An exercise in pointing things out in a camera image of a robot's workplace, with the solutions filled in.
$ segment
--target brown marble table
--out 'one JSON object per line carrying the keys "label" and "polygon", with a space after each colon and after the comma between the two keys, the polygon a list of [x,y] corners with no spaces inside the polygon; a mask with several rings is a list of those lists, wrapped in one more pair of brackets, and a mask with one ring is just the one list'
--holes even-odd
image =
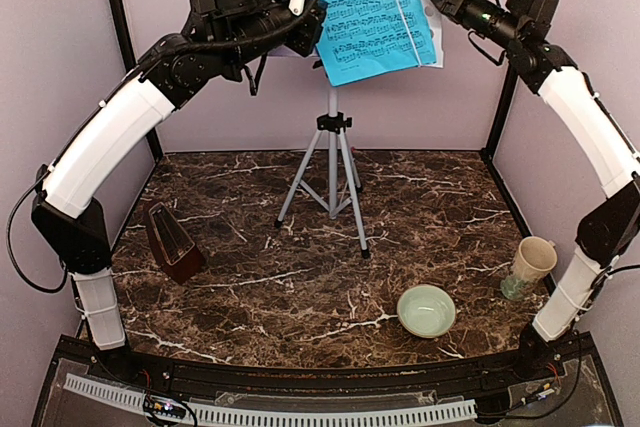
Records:
{"label": "brown marble table", "polygon": [[[330,220],[298,193],[273,227],[302,152],[168,155],[119,241],[114,277],[135,350],[273,367],[381,367],[473,357],[517,346],[546,300],[500,293],[519,232],[474,152],[358,151],[372,259],[351,208]],[[305,179],[326,189],[326,155]],[[154,263],[142,202],[161,200],[210,259],[184,286]],[[420,283],[456,303],[436,340],[406,332],[395,305]]]}

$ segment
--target white robot arm segment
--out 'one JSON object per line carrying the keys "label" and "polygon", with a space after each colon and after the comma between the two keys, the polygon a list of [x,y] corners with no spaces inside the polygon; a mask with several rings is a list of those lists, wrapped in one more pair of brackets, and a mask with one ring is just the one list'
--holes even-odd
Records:
{"label": "white robot arm segment", "polygon": [[124,156],[174,110],[149,80],[125,83],[50,168],[47,203],[77,219]]}
{"label": "white robot arm segment", "polygon": [[576,246],[567,270],[549,301],[533,319],[533,327],[546,342],[560,338],[576,318],[585,312],[592,285],[602,267]]}
{"label": "white robot arm segment", "polygon": [[609,118],[594,101],[584,74],[562,67],[549,74],[538,92],[584,150],[607,197],[631,180],[640,164]]}

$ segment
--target white wall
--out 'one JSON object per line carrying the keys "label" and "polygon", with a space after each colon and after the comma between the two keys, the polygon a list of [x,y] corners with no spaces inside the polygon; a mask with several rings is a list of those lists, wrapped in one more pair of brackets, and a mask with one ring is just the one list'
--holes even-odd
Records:
{"label": "white wall", "polygon": [[[640,145],[638,0],[560,0],[550,39],[589,73],[607,108]],[[533,232],[556,241],[560,270],[578,222],[604,200],[589,162],[553,112],[520,85],[497,166]],[[636,240],[619,266],[640,262]],[[580,326],[593,332],[627,425],[640,425],[638,274],[620,274]]]}
{"label": "white wall", "polygon": [[[179,31],[188,0],[125,0],[137,54]],[[398,72],[340,89],[340,108],[354,117],[358,148],[480,149],[485,145],[504,80],[445,23],[446,69]],[[168,151],[289,149],[307,146],[315,117],[326,112],[327,82],[312,60],[271,59],[260,94],[221,79],[160,126]]]}
{"label": "white wall", "polygon": [[[107,0],[0,0],[0,225],[102,96],[124,74]],[[100,190],[110,238],[153,161],[138,146]],[[13,232],[16,255],[36,282],[57,285],[55,255],[31,226],[30,200]],[[61,333],[78,325],[69,286],[56,296],[23,284],[0,244],[0,424],[30,425]]]}

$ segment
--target blue sheet music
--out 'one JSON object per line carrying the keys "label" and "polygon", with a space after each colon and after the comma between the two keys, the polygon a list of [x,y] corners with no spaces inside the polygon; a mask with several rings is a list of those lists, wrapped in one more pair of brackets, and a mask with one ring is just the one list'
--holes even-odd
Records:
{"label": "blue sheet music", "polygon": [[436,62],[420,0],[326,0],[329,3],[318,52],[334,86]]}

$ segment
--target black metal frame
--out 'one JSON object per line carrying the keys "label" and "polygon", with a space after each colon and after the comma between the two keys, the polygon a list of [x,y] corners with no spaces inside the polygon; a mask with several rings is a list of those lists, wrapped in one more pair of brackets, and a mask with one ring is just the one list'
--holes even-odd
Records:
{"label": "black metal frame", "polygon": [[[489,132],[489,138],[487,139],[487,144],[485,145],[485,147],[480,150],[480,157],[487,166],[487,169],[489,170],[493,181],[495,182],[498,190],[500,191],[500,194],[502,194],[504,201],[509,207],[511,215],[513,216],[513,220],[518,226],[520,233],[523,237],[528,237],[531,235],[531,229],[527,225],[527,221],[522,215],[522,212],[520,212],[518,204],[515,202],[511,193],[509,192],[509,189],[507,188],[504,179],[500,175],[500,172],[493,163],[496,152],[498,150],[498,145],[500,144],[500,139],[502,138],[502,133],[504,132],[504,128],[507,123],[507,117],[509,116],[511,105],[513,104],[513,97],[515,95],[517,85],[518,74],[516,73],[515,69],[511,67],[511,65],[509,65],[507,68],[507,73],[505,75],[504,83],[502,85],[502,92],[500,93],[500,100],[498,101],[498,106],[496,108],[496,114],[493,119],[491,131]],[[549,293],[552,293],[554,291],[555,283],[550,275],[545,277],[544,284]]]}
{"label": "black metal frame", "polygon": [[[580,349],[583,357],[591,356],[614,424],[622,425],[611,384],[591,334],[580,335],[580,348],[575,339],[564,337],[554,343],[554,350],[563,361],[577,358]],[[461,395],[465,399],[475,399],[478,405],[491,405],[495,399],[505,397],[509,386],[521,382],[511,370],[503,368],[513,363],[516,354],[516,351],[509,351],[474,359],[406,367],[322,370],[241,367],[138,353],[129,354],[128,360],[149,373],[154,388],[182,400],[189,400],[190,397],[215,399],[224,392],[283,397],[335,397],[435,390],[439,398]],[[42,420],[60,359],[84,363],[89,366],[90,375],[112,380],[99,363],[92,362],[95,355],[95,347],[89,342],[66,336],[60,338],[40,392],[33,427],[37,427]],[[563,375],[562,366],[560,367],[560,375]],[[549,371],[543,368],[536,372],[532,380],[548,377]]]}
{"label": "black metal frame", "polygon": [[[113,25],[116,29],[118,44],[120,46],[122,62],[128,72],[135,67],[136,56],[133,51],[133,44],[131,43],[131,34],[127,24],[124,2],[122,0],[109,0],[109,5],[111,7]],[[149,148],[151,149],[155,162],[158,163],[164,156],[164,152],[162,151],[162,145],[160,145],[160,139],[158,138],[156,129],[152,129],[147,134],[147,143],[149,144]]]}

